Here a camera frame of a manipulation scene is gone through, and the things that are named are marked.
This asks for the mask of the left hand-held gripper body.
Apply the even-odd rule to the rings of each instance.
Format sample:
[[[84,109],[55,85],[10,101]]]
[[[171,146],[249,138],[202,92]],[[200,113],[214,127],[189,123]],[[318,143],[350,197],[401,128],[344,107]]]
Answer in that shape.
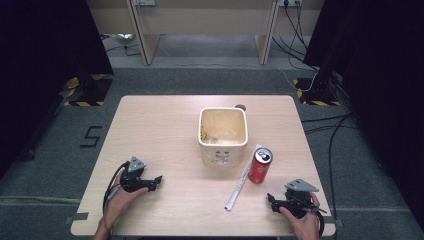
[[[141,175],[143,174],[145,167],[146,164],[135,156],[132,156],[131,160],[124,164],[124,171],[121,174],[120,185],[126,192],[132,193],[141,188],[152,186],[148,185],[145,180],[141,179]]]

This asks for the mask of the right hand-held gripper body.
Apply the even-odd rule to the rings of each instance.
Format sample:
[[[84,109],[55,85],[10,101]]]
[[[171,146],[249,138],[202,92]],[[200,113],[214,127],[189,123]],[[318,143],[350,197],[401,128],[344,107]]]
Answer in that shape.
[[[315,213],[322,218],[324,210],[313,203],[311,192],[319,189],[302,179],[295,179],[285,184],[285,208],[297,219],[303,218],[307,213]]]

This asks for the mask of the person's left hand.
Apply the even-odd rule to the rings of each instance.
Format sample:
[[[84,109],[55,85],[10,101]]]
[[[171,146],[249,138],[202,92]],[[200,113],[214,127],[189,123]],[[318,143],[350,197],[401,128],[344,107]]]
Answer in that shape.
[[[99,222],[100,227],[110,230],[118,218],[128,209],[128,207],[140,196],[146,194],[148,189],[143,187],[134,192],[127,192],[120,185],[121,173],[116,179],[117,186],[111,191],[111,194],[106,197],[106,206],[103,217]]]

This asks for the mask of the person's right hand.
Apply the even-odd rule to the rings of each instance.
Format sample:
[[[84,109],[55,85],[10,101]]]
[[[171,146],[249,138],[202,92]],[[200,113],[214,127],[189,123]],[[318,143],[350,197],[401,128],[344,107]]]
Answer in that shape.
[[[291,232],[297,240],[320,240],[320,221],[315,213],[306,213],[301,219],[294,217],[286,208],[281,208],[281,214],[288,220]]]

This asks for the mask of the red soda can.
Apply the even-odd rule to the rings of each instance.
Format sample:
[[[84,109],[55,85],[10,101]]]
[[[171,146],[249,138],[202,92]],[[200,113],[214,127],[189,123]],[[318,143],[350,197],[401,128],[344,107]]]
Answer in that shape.
[[[255,184],[262,183],[272,161],[273,154],[268,148],[258,148],[252,157],[251,167],[248,173],[249,180]]]

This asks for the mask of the long white tube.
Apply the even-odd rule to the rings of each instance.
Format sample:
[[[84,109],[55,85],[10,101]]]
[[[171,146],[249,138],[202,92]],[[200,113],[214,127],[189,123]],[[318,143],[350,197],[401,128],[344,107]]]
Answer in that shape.
[[[250,172],[251,165],[252,165],[252,159],[253,159],[253,157],[255,155],[255,152],[260,147],[261,147],[260,144],[257,144],[255,146],[255,148],[253,150],[253,153],[251,155],[251,158],[248,160],[248,162],[247,162],[247,164],[246,164],[246,166],[245,166],[245,168],[244,168],[244,170],[243,170],[243,172],[242,172],[242,174],[241,174],[241,176],[240,176],[240,178],[239,178],[239,180],[237,182],[237,185],[236,185],[236,187],[235,187],[235,189],[234,189],[231,197],[229,198],[229,200],[227,201],[226,205],[224,206],[224,209],[226,211],[231,211],[233,209],[233,206],[234,206],[234,204],[235,204],[235,202],[236,202],[236,200],[237,200],[237,198],[238,198],[238,196],[239,196],[239,194],[240,194],[240,192],[241,192],[241,190],[242,190],[242,188],[244,186],[244,183],[245,183],[246,179],[248,178],[248,174]]]

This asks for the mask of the grey tape strip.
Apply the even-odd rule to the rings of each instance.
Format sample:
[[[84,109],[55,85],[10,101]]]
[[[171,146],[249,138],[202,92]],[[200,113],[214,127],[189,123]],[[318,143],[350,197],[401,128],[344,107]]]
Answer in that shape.
[[[334,224],[336,227],[343,227],[344,222],[341,219],[335,219],[332,216],[323,216],[325,224]]]
[[[68,216],[65,218],[64,223],[65,224],[72,224],[74,221],[80,221],[80,220],[86,220],[88,218],[89,213],[75,213],[72,216]]]

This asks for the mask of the black tape floor numeral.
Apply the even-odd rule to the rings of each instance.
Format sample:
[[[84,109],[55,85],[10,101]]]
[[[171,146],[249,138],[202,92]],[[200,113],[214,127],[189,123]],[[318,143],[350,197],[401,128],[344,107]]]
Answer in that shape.
[[[84,136],[84,142],[80,145],[80,147],[95,148],[100,140],[100,137],[98,135],[94,135],[94,132],[100,129],[101,126],[89,126]]]

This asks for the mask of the cream square plastic bin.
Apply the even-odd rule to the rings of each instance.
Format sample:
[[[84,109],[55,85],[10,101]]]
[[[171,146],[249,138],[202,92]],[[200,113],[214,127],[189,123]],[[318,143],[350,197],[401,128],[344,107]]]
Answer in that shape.
[[[198,120],[198,143],[209,167],[234,167],[249,140],[245,111],[237,107],[206,107]]]

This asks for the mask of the stand base with striped tape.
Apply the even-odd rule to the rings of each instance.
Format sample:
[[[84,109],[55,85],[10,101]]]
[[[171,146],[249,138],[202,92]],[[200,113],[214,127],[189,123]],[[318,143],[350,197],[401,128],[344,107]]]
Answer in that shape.
[[[315,86],[314,78],[297,78],[293,80],[298,99],[303,105],[340,106],[329,84]]]
[[[65,106],[95,107],[102,106],[111,86],[112,80],[101,74],[90,75],[87,80],[80,82],[74,77],[66,82],[68,94]]]

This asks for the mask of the wooden desk side panel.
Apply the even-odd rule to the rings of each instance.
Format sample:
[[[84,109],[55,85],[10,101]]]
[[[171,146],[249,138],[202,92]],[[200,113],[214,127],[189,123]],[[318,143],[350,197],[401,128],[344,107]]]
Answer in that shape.
[[[265,34],[256,35],[254,38],[260,65],[267,64],[278,11],[279,0],[272,0]]]
[[[135,35],[139,43],[139,50],[141,52],[144,65],[151,65],[156,48],[158,47],[160,36],[158,34],[149,34],[147,25],[141,16],[141,9],[143,7],[155,6],[134,6],[132,0],[126,0]]]

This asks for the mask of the black curtain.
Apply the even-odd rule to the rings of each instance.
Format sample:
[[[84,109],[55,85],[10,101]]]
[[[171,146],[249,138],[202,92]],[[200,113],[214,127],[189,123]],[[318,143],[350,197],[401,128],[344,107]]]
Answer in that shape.
[[[112,72],[86,0],[0,0],[0,178],[68,80]]]
[[[424,231],[424,0],[324,0],[304,62],[342,76],[361,128]]]

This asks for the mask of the crumpled silver foil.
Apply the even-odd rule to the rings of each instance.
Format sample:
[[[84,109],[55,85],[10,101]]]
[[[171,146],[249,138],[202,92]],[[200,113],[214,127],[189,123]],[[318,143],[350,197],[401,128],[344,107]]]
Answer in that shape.
[[[125,33],[125,34],[112,34],[111,37],[120,44],[128,45],[134,40],[134,35]]]

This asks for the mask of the wooden desk back panel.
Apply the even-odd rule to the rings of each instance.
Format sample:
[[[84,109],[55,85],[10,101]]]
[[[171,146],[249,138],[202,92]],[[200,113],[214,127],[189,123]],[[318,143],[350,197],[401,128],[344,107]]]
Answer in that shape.
[[[249,35],[291,34],[288,18],[294,7],[282,0],[86,0],[101,33],[140,35]]]

